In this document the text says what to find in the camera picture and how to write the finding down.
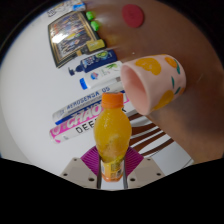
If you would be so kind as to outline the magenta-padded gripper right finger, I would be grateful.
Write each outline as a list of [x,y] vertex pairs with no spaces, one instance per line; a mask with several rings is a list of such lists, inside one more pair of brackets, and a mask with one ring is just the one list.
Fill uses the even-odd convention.
[[163,178],[165,174],[151,158],[144,158],[129,148],[124,159],[124,188],[140,188]]

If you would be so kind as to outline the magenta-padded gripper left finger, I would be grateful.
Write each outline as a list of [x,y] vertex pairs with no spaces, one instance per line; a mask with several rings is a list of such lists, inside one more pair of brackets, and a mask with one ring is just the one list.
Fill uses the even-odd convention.
[[101,168],[100,156],[96,147],[89,149],[81,158],[72,158],[60,176],[78,186],[99,189]]

